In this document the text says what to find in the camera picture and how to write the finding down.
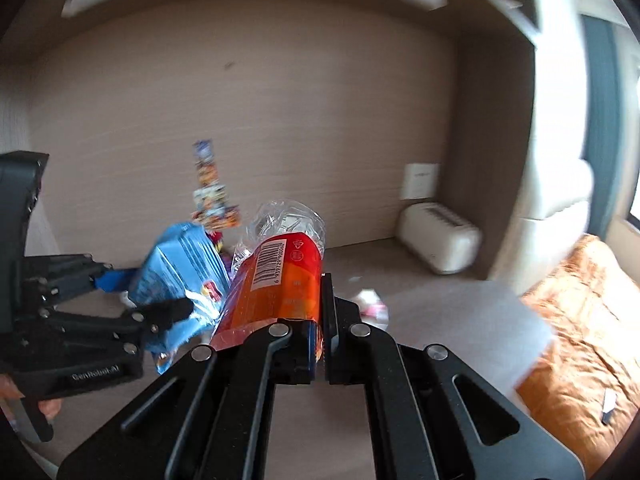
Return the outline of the person's left hand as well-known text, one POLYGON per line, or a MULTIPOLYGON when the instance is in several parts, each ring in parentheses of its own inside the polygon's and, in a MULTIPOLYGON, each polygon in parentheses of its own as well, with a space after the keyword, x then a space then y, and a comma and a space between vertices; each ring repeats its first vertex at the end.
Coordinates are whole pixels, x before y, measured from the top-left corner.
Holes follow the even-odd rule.
MULTIPOLYGON (((24 399, 30 400, 28 396, 25 396, 24 393, 17 388, 15 382, 7 374, 0 375, 0 399, 2 412, 9 422, 15 422, 14 409, 10 407, 10 403, 20 403, 24 399)), ((38 401, 38 410, 46 416, 47 420, 55 419, 55 417, 60 414, 62 406, 62 399, 38 401)))

